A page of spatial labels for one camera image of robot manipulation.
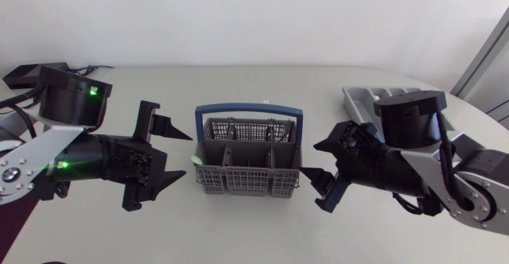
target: gray plastic basket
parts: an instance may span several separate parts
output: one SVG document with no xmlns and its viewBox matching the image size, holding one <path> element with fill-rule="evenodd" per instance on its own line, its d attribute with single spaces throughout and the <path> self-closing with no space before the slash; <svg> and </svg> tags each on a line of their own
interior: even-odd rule
<svg viewBox="0 0 509 264">
<path fill-rule="evenodd" d="M 275 119 L 209 118 L 220 111 L 260 111 L 297 117 Z M 291 197 L 301 166 L 302 111 L 268 104 L 225 103 L 196 108 L 196 181 L 208 194 Z"/>
</svg>

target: white wall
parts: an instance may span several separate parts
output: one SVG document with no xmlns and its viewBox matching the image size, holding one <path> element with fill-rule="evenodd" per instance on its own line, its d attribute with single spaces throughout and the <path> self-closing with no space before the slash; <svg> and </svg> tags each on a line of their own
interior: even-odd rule
<svg viewBox="0 0 509 264">
<path fill-rule="evenodd" d="M 19 64 L 330 64 L 449 90 L 509 0 L 0 0 Z"/>
<path fill-rule="evenodd" d="M 509 100 L 509 42 L 464 100 L 483 112 L 489 112 L 497 121 L 509 115 L 509 103 L 492 110 Z M 509 118 L 505 118 L 501 124 L 509 129 Z"/>
</svg>

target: green led light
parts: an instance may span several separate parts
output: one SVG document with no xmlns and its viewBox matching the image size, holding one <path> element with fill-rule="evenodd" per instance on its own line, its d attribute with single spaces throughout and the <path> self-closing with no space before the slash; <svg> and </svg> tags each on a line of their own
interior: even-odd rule
<svg viewBox="0 0 509 264">
<path fill-rule="evenodd" d="M 69 163 L 66 162 L 66 161 L 59 161 L 56 163 L 56 168 L 57 169 L 65 169 L 69 166 Z"/>
<path fill-rule="evenodd" d="M 96 86 L 90 87 L 90 95 L 97 95 L 98 88 Z"/>
</svg>

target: blue basket handle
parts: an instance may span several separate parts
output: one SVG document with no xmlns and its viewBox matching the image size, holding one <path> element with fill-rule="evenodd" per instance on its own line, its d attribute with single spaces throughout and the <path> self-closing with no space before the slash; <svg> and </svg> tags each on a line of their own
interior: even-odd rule
<svg viewBox="0 0 509 264">
<path fill-rule="evenodd" d="M 271 105 L 271 104 L 257 104 L 257 103 L 219 103 L 198 106 L 194 111 L 196 118 L 196 134 L 198 142 L 204 140 L 203 128 L 203 114 L 217 113 L 217 112 L 233 112 L 233 111 L 249 111 L 249 112 L 263 112 L 279 115 L 287 115 L 297 118 L 297 133 L 296 143 L 301 146 L 302 142 L 302 110 L 292 107 Z"/>
</svg>

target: round motor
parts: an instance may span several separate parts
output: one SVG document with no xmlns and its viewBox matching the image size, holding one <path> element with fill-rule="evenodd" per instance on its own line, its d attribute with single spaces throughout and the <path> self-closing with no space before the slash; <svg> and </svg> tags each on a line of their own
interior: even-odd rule
<svg viewBox="0 0 509 264">
<path fill-rule="evenodd" d="M 110 84 L 45 66 L 41 68 L 39 84 L 46 86 L 41 95 L 40 116 L 78 126 L 101 126 Z"/>
<path fill-rule="evenodd" d="M 53 181 L 78 181 L 100 178 L 107 155 L 100 136 L 81 134 L 58 156 L 51 172 Z"/>
<path fill-rule="evenodd" d="M 437 113 L 447 107 L 443 91 L 401 94 L 380 99 L 374 106 L 389 146 L 413 149 L 441 140 Z"/>
</svg>

